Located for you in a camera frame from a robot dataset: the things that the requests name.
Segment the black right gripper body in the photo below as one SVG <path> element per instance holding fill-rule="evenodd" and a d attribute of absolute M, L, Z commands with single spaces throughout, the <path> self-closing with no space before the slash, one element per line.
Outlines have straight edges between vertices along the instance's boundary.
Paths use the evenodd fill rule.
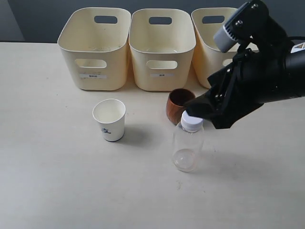
<path fill-rule="evenodd" d="M 286 57 L 281 48 L 275 56 L 250 49 L 237 54 L 226 67 L 208 77 L 208 112 L 252 112 L 262 104 L 290 96 Z"/>

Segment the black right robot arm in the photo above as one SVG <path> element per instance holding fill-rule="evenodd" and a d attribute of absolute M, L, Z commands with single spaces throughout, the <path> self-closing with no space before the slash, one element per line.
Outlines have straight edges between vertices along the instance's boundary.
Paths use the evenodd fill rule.
<path fill-rule="evenodd" d="M 304 37 L 289 37 L 260 0 L 245 2 L 215 33 L 232 62 L 208 77 L 211 88 L 185 104 L 188 115 L 228 129 L 263 104 L 305 94 Z"/>

